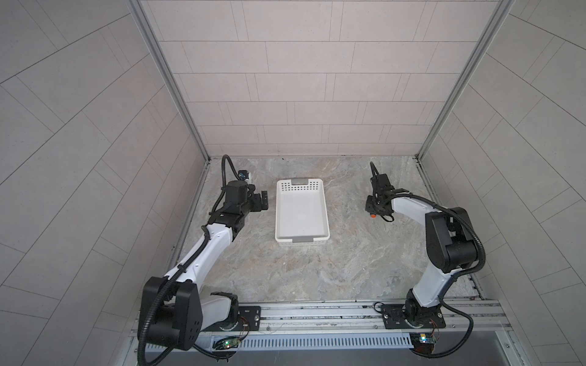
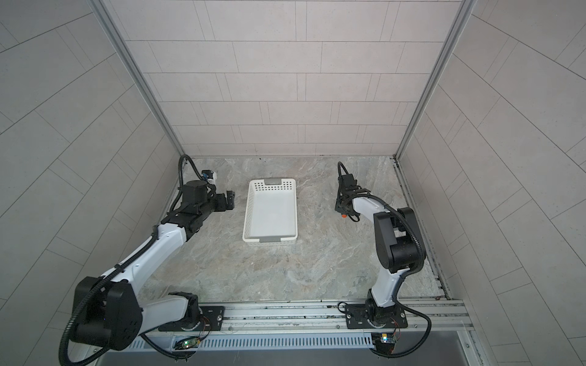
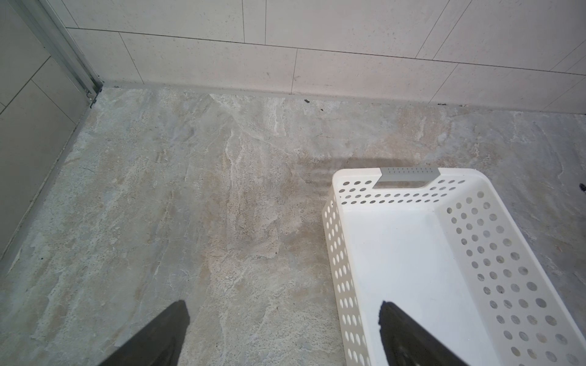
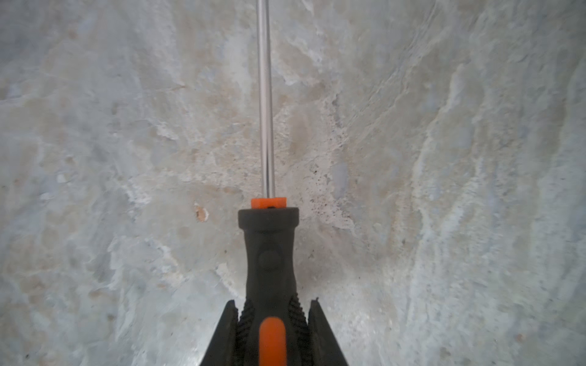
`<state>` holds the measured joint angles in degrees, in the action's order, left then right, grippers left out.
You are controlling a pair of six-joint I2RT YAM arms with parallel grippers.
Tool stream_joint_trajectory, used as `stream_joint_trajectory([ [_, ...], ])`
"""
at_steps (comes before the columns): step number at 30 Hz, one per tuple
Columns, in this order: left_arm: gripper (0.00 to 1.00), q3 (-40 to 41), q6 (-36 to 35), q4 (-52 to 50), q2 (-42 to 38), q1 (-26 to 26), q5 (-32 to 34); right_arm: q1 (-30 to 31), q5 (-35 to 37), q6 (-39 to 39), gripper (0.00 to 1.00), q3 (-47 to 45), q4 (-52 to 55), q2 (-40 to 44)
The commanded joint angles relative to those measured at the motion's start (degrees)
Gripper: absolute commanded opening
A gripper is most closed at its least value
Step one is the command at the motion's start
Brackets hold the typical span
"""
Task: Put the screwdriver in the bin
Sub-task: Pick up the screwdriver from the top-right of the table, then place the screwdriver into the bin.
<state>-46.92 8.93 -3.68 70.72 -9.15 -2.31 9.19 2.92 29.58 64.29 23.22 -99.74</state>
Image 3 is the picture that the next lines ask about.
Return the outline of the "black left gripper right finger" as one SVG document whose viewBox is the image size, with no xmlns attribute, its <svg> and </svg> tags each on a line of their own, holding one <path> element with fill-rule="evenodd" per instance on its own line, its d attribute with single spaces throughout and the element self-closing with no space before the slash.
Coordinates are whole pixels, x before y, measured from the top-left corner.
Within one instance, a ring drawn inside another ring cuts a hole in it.
<svg viewBox="0 0 586 366">
<path fill-rule="evenodd" d="M 395 303 L 382 302 L 378 324 L 389 365 L 466 365 Z"/>
</svg>

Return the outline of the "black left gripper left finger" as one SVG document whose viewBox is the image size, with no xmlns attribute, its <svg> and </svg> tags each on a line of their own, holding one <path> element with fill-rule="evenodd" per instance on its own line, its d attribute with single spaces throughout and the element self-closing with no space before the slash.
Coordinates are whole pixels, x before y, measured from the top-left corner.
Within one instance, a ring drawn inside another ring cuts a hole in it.
<svg viewBox="0 0 586 366">
<path fill-rule="evenodd" d="M 189 323 L 186 302 L 173 302 L 99 365 L 177 365 Z"/>
</svg>

